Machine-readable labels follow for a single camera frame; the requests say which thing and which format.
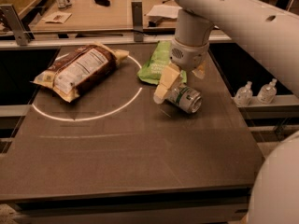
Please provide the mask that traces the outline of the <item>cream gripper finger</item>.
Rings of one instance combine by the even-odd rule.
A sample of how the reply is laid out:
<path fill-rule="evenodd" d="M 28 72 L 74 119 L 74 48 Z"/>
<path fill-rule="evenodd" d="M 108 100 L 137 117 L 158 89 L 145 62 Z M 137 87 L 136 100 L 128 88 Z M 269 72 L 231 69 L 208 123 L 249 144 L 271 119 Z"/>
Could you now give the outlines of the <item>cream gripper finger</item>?
<path fill-rule="evenodd" d="M 201 62 L 195 69 L 192 70 L 192 73 L 200 79 L 203 79 L 206 75 L 206 62 Z"/>
<path fill-rule="evenodd" d="M 153 94 L 153 100 L 156 104 L 161 104 L 165 99 L 169 98 L 171 91 L 181 83 L 181 70 L 173 63 L 167 65 L 159 80 L 159 84 Z"/>

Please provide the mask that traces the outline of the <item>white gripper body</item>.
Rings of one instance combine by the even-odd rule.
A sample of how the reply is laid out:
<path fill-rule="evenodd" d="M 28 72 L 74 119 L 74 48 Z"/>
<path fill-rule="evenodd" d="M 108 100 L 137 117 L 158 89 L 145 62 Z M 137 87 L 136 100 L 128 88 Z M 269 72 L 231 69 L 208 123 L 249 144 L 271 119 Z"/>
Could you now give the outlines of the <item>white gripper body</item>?
<path fill-rule="evenodd" d="M 183 45 L 173 38 L 169 52 L 170 61 L 182 70 L 190 72 L 204 61 L 208 47 L 208 43 L 199 47 Z"/>

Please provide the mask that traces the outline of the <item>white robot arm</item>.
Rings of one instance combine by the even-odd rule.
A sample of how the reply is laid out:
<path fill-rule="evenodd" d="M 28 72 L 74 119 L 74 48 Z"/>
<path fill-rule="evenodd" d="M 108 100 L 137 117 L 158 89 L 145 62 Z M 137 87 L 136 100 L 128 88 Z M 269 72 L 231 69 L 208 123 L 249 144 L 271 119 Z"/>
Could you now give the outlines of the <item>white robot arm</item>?
<path fill-rule="evenodd" d="M 172 54 L 153 99 L 160 104 L 179 71 L 197 68 L 216 25 L 296 96 L 299 95 L 299 18 L 258 0 L 175 0 L 181 6 Z M 299 135 L 278 144 L 261 167 L 249 201 L 248 224 L 299 224 Z"/>

